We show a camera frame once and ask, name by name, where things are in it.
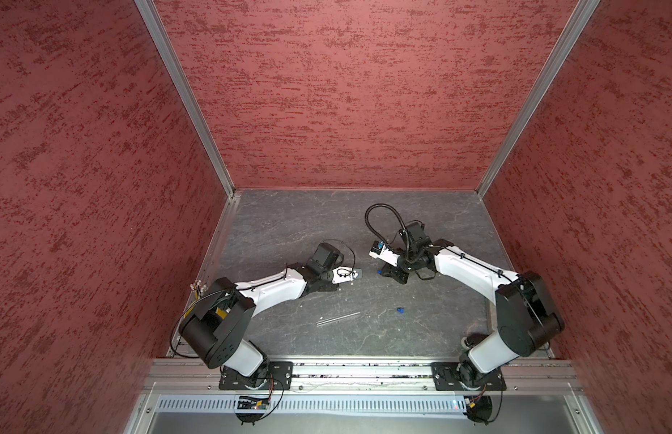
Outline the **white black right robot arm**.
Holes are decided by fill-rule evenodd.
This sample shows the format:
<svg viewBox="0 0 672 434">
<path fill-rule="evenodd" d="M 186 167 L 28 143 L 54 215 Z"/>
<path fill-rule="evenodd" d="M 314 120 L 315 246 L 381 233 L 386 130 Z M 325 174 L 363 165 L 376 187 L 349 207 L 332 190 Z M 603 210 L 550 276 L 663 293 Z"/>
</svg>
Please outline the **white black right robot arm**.
<svg viewBox="0 0 672 434">
<path fill-rule="evenodd" d="M 453 378 L 467 390 L 481 389 L 506 363 L 530 356 L 565 329 L 565 321 L 540 275 L 506 271 L 447 240 L 433 242 L 419 222 L 399 234 L 404 247 L 385 260 L 382 275 L 405 284 L 410 274 L 429 269 L 463 283 L 495 307 L 495 331 L 482 339 L 472 337 L 455 367 Z"/>
</svg>

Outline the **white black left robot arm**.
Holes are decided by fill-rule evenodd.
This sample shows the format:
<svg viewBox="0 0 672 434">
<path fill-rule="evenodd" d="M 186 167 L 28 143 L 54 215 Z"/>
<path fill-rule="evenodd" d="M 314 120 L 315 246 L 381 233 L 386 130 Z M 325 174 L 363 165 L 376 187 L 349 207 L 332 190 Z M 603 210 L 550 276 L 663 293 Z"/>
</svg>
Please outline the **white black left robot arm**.
<svg viewBox="0 0 672 434">
<path fill-rule="evenodd" d="M 182 315 L 178 335 L 209 369 L 224 367 L 251 377 L 267 365 L 267 356 L 245 339 L 255 316 L 312 293 L 336 291 L 360 276 L 343 265 L 337 248 L 322 242 L 307 262 L 274 275 L 237 283 L 215 280 Z"/>
</svg>

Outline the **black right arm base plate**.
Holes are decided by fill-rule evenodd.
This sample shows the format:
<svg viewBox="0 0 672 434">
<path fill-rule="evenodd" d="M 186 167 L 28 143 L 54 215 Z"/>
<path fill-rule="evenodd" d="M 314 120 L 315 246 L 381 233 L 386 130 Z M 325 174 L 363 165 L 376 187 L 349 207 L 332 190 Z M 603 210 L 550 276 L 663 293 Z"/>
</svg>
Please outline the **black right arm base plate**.
<svg viewBox="0 0 672 434">
<path fill-rule="evenodd" d="M 454 392 L 502 392 L 507 389 L 502 371 L 481 373 L 471 363 L 431 363 L 435 389 Z"/>
</svg>

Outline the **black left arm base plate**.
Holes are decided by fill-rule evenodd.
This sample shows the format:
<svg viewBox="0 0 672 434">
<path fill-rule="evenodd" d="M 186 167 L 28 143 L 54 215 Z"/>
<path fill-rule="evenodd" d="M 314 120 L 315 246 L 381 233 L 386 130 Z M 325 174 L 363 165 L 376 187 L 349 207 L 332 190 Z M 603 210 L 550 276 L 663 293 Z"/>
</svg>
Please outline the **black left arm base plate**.
<svg viewBox="0 0 672 434">
<path fill-rule="evenodd" d="M 294 364 L 292 362 L 263 362 L 250 376 L 243 376 L 237 370 L 224 366 L 220 371 L 218 388 L 222 391 L 269 391 L 272 386 L 278 390 L 291 388 Z"/>
</svg>

